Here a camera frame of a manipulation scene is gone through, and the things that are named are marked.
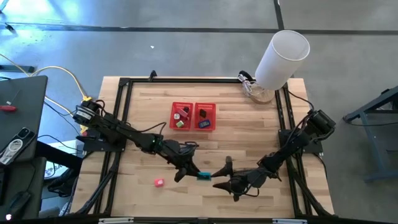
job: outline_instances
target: gray floor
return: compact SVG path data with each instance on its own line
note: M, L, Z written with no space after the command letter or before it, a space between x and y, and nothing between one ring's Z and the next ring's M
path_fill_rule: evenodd
M118 27L277 28L272 0L98 1L10 0L0 19ZM288 29L398 29L395 0L280 0L280 5ZM91 96L98 96L105 75L149 75L151 70L168 76L235 77L240 70L254 73L272 37L164 32L17 33L0 30L2 54L23 65L66 67ZM346 218L398 222L398 181L362 181L376 168L370 145L362 128L341 122L343 115L398 84L398 37L306 37L311 53L295 76L305 79L308 97L316 108L338 123L336 133L323 144L335 212ZM81 96L68 75L57 70L43 75L49 76L48 96L70 109L79 104ZM74 130L48 108L44 109L39 134L61 140L75 137Z

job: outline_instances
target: white cylinder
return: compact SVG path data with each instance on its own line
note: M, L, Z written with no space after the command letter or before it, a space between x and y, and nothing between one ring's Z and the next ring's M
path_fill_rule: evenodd
M278 90L310 53L310 43L298 32L282 30L268 45L256 70L257 83L266 90Z

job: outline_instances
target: wooden table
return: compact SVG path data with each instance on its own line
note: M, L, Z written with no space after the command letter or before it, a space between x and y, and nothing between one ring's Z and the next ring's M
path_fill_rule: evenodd
M120 77L104 77L99 99L112 111ZM289 80L289 90L307 98L301 78ZM122 97L119 119L124 98ZM165 139L180 142L196 141L200 147L193 160L201 171L214 173L224 166L225 157L233 158L235 169L256 167L264 155L278 150L277 131L280 129L275 99L268 105L257 105L242 93L239 84L218 83L135 83L127 121L136 129L146 129L170 119L173 101L216 103L216 130L176 131L167 125ZM296 123L309 110L306 102L291 97ZM93 153L83 161L72 204L77 211L91 196L98 185L103 163L103 152ZM303 164L307 184L318 201L333 213L325 171L313 155L304 155ZM229 217L269 218L293 217L287 169L280 168L282 182L267 179L256 198L242 196L238 202L224 190L214 189L214 183L227 177L209 181L197 181L184 177L174 182L176 170L160 156L144 154L131 141L122 155L114 196L112 216L133 217ZM164 178L162 188L154 187L154 180ZM104 209L108 190L103 198ZM298 188L300 208L304 211L302 194Z

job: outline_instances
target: black metal frame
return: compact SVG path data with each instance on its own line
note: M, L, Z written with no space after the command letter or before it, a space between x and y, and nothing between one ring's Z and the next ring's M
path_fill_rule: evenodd
M177 78L154 78L156 76L157 76L157 74L155 73L155 71L152 71L149 78L120 78L118 92L116 94L116 99L115 99L114 111L113 111L115 116L118 115L119 107L121 104L121 96L123 94L123 88L126 86L127 87L127 95L126 95L126 100L125 100L125 104L124 104L122 120L127 121L127 114L129 111L129 105L130 105L131 95L132 95L132 88L133 88L134 83L235 83L235 84L241 84L241 82L237 78L178 78L178 77ZM288 114L289 114L288 115L289 122L290 122L290 125L294 126L292 105L290 103L290 96L289 96L289 92L287 91L287 85L284 86L283 91L284 91L286 104L287 104L287 110L288 110ZM286 129L284 112L283 112L283 108L282 108L282 102L280 99L279 90L275 91L275 98L276 98L276 102L277 102L277 111L278 111L280 128ZM110 155L111 155L111 152L105 152L104 162L103 162L103 166L102 166L102 170L101 170L100 181L103 180L104 176L106 175L106 173L108 171ZM120 157L121 157L121 152L116 152L115 156L118 157L118 159L116 160L117 167L118 167ZM294 180L294 172L296 172L295 167L292 165L291 159L289 159L289 160L290 160L290 162L287 162L289 185L290 185L290 191L292 194L292 203L293 203L294 214L295 214L295 217L298 217L303 214L299 208L299 200L297 197L297 189L295 186L295 180ZM299 167L298 173L299 173L300 177L302 178L303 167L302 167L301 157L299 157L299 156L297 156L297 164ZM104 211L104 213L108 214L108 215L111 214L116 180L117 180L117 174L112 178L111 185L109 188L109 195L108 195L108 199L107 199L107 203L106 203L106 208ZM306 208L305 208L306 214L311 215L312 211L308 212L308 210L311 210L311 206L310 206L310 203L308 202L308 199L306 199L306 200L307 200L306 203L308 203L308 207L306 206ZM100 212L101 202L102 202L102 196L100 196L99 199L96 201L96 204L94 207L94 213ZM260 220L268 222L270 219L260 219Z

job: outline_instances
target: red plastic bin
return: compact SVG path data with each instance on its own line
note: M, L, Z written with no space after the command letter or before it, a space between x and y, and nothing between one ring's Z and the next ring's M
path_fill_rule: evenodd
M199 115L200 110L206 111L206 118ZM210 121L210 126L199 128L199 122L204 120ZM214 131L216 129L216 104L215 103L195 103L195 125L194 129L199 131Z
M177 127L177 122L180 121L180 119L174 119L174 114L177 112L178 109L184 109L184 107L189 108L188 112L188 121L185 121L184 119L182 122L184 122L184 126L182 128ZM193 103L182 103L182 102L173 102L172 104L172 112L170 114L170 128L171 129L176 129L176 130L184 130L188 131L191 128L191 122L192 122L192 113L193 113Z

